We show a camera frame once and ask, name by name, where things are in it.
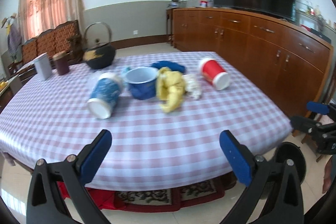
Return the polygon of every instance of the person's hand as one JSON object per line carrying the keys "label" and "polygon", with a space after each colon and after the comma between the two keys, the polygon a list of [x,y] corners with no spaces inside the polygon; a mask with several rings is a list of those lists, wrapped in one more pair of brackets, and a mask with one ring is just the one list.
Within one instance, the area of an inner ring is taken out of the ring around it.
{"label": "person's hand", "polygon": [[323,187],[322,187],[322,194],[326,193],[331,186],[331,169],[332,169],[332,158],[327,162],[324,168],[324,180],[323,180]]}

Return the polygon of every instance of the sofa cushion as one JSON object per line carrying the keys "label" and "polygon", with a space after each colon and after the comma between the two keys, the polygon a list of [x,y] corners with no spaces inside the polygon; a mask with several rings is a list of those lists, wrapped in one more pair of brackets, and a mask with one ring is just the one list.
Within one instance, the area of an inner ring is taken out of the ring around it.
{"label": "sofa cushion", "polygon": [[22,46],[22,60],[23,63],[26,64],[33,59],[35,59],[37,55],[37,46],[36,39]]}
{"label": "sofa cushion", "polygon": [[45,52],[49,57],[53,57],[56,54],[54,30],[37,39],[37,54],[40,55]]}
{"label": "sofa cushion", "polygon": [[75,24],[72,22],[68,25],[56,28],[54,30],[54,33],[55,33],[56,52],[61,51],[69,52],[70,44],[67,38],[76,34]]}

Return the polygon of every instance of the small box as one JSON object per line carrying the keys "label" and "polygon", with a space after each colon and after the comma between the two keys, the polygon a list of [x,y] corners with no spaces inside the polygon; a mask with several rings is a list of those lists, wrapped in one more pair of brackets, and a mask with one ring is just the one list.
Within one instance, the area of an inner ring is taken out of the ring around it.
{"label": "small box", "polygon": [[47,80],[53,74],[47,53],[43,53],[39,55],[33,60],[33,62],[34,62],[37,74],[39,75],[42,81]]}

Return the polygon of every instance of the tiled floor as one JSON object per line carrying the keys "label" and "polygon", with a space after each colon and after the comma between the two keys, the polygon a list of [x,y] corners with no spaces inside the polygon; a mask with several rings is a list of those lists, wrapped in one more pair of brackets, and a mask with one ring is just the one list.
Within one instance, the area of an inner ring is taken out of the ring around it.
{"label": "tiled floor", "polygon": [[[117,50],[117,57],[177,51],[178,50],[170,47],[169,44],[161,43]],[[301,148],[301,151],[303,152],[306,159],[307,173],[305,180],[301,185],[304,201],[304,210],[306,212],[322,196],[324,166],[329,157],[325,157],[319,163],[316,163],[315,154],[306,144],[301,143],[302,138],[303,135],[296,138],[288,136],[286,141],[290,141],[298,145]],[[266,153],[265,157],[267,159],[270,159],[273,153],[274,149]],[[15,167],[10,166],[6,161],[4,161],[3,157],[0,155],[0,171],[1,170],[1,196],[10,207],[13,215],[20,221],[20,223],[26,223],[25,203],[27,199],[31,176],[27,171],[25,171],[18,165]],[[174,213],[147,214],[110,210],[102,210],[102,212],[113,224],[216,224],[219,223],[230,211],[243,190],[243,185],[237,183],[234,188],[226,191],[225,196],[221,199],[188,208],[182,208]],[[250,218],[250,221],[255,220],[259,216],[264,203],[265,201],[263,200],[259,201],[255,211]],[[66,204],[73,218],[79,222],[82,222],[70,199],[66,199]]]}

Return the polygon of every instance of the blue cup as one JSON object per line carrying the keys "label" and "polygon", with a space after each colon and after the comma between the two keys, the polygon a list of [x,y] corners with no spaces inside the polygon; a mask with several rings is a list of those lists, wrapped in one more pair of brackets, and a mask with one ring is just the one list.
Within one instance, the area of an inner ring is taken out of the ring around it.
{"label": "blue cup", "polygon": [[156,96],[156,78],[158,70],[152,67],[140,67],[125,75],[128,89],[135,99],[146,100]]}
{"label": "blue cup", "polygon": [[87,102],[89,111],[99,119],[111,116],[123,90],[122,79],[112,72],[103,73]]}

